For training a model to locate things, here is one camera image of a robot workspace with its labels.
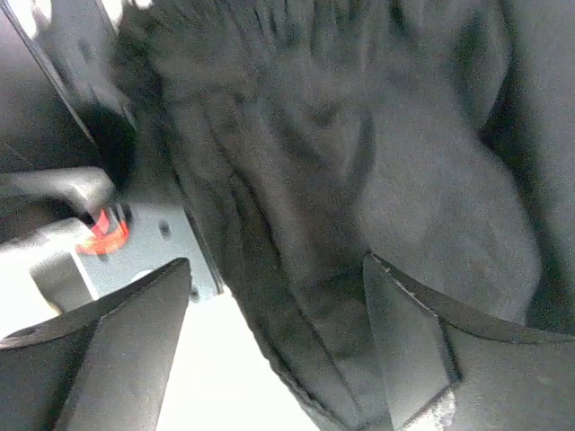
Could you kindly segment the black trousers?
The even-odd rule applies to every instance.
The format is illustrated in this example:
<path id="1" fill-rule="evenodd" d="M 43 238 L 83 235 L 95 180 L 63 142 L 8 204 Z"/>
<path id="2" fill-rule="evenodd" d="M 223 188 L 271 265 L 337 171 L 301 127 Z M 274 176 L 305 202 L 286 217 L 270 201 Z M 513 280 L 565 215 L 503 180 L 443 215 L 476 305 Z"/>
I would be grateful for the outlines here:
<path id="1" fill-rule="evenodd" d="M 390 426 L 368 254 L 573 332 L 573 2 L 154 1 L 111 69 L 320 429 Z"/>

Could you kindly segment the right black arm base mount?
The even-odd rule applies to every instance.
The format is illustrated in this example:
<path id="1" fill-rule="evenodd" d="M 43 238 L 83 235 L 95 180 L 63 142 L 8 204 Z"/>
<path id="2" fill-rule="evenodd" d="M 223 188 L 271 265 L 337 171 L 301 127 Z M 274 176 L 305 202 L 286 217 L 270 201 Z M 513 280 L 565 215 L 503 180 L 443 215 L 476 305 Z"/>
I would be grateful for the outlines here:
<path id="1" fill-rule="evenodd" d="M 40 171 L 95 165 L 114 181 L 106 210 L 128 237 L 109 254 L 78 257 L 96 295 L 185 258 L 191 298 L 223 285 L 181 200 L 155 139 L 111 80 L 110 61 L 124 1 L 4 1 L 1 4 L 1 169 Z"/>

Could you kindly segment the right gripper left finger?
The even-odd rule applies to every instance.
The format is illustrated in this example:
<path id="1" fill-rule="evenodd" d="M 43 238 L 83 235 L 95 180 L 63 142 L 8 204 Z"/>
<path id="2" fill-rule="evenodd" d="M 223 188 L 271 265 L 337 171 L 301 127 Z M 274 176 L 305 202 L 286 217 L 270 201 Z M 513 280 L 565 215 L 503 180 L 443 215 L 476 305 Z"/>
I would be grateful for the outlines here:
<path id="1" fill-rule="evenodd" d="M 3 430 L 154 430 L 189 304 L 174 259 L 1 341 Z"/>

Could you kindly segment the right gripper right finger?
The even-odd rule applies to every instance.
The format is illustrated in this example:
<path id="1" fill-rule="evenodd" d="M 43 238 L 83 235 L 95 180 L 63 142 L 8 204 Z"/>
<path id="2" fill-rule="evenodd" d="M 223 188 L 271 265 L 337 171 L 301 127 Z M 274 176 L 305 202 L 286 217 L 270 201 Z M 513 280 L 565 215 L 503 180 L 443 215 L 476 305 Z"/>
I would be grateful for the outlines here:
<path id="1" fill-rule="evenodd" d="M 394 429 L 573 429 L 573 337 L 479 312 L 374 255 L 363 280 Z"/>

